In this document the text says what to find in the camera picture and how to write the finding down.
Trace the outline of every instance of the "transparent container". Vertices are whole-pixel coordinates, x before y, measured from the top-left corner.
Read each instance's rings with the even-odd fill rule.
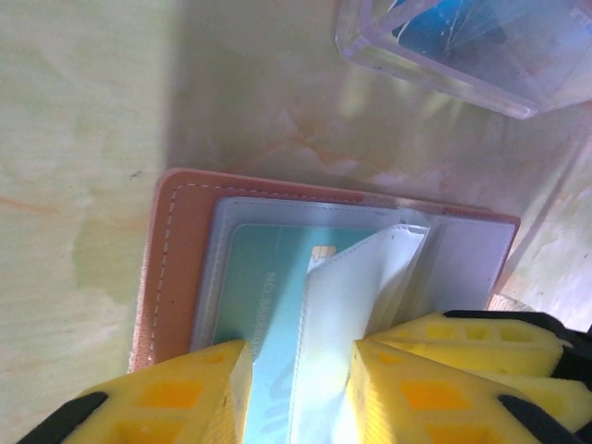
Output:
[[[592,0],[342,0],[352,62],[507,116],[592,99]]]

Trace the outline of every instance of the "marble surface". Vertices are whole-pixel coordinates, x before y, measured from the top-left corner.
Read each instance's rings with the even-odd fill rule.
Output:
[[[0,442],[125,371],[168,167],[520,216],[498,291],[589,326],[592,107],[516,121],[358,68],[336,8],[0,1]]]

